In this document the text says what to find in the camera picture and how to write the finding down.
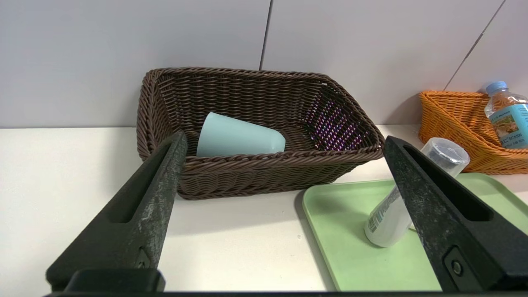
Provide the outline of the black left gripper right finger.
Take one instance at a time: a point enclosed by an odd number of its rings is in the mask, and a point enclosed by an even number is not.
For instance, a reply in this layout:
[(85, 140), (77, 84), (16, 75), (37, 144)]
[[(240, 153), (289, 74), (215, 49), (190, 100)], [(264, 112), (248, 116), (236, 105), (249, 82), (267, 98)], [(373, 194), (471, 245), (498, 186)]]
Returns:
[(407, 141), (383, 154), (444, 292), (527, 291), (526, 233)]

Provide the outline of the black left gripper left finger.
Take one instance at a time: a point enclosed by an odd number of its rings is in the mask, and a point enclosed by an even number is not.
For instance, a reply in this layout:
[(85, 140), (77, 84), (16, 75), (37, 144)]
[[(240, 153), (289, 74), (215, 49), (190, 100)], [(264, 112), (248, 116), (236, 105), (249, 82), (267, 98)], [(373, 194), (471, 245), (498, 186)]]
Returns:
[(158, 265), (187, 154), (174, 133), (50, 265), (53, 292), (162, 292)]

